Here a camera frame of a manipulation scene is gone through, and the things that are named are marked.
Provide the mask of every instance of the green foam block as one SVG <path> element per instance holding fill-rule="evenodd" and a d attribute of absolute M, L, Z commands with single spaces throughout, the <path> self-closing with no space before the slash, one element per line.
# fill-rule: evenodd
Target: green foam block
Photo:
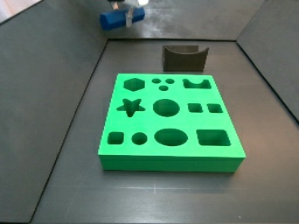
<path fill-rule="evenodd" d="M 245 152 L 212 76 L 118 74 L 97 154 L 104 170 L 235 172 Z"/>

